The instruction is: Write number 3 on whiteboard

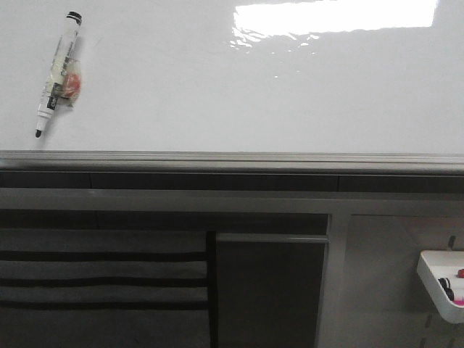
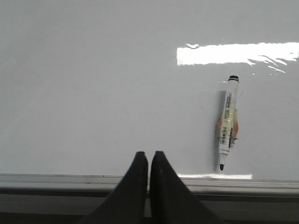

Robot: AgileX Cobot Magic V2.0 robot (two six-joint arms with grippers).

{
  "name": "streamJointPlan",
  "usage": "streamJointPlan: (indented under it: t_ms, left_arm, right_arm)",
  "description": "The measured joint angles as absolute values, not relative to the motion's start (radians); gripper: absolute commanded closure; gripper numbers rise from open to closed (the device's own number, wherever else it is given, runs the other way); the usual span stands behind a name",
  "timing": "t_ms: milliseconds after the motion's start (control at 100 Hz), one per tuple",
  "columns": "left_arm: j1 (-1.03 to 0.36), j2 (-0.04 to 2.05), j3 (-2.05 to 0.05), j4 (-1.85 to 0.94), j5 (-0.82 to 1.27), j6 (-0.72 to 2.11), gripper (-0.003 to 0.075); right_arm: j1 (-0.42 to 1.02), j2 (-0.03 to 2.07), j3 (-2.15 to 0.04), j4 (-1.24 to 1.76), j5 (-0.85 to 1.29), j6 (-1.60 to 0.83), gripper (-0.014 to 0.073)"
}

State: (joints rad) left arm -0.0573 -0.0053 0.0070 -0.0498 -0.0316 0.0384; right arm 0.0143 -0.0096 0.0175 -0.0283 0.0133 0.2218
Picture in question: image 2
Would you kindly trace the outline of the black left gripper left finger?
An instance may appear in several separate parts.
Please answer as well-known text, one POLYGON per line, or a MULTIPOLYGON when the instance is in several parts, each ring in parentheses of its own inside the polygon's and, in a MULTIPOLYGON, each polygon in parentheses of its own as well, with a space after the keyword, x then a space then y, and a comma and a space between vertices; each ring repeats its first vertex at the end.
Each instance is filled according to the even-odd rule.
POLYGON ((148 184, 148 160, 137 152, 126 174, 111 194, 79 224, 139 224, 148 184))

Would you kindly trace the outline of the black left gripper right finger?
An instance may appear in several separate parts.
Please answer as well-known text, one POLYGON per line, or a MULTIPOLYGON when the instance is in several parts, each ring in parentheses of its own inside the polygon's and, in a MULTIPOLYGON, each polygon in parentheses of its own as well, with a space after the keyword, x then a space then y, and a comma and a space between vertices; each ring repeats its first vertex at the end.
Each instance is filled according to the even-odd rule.
POLYGON ((221 223, 184 185, 162 151, 152 160, 149 194, 154 224, 221 223))

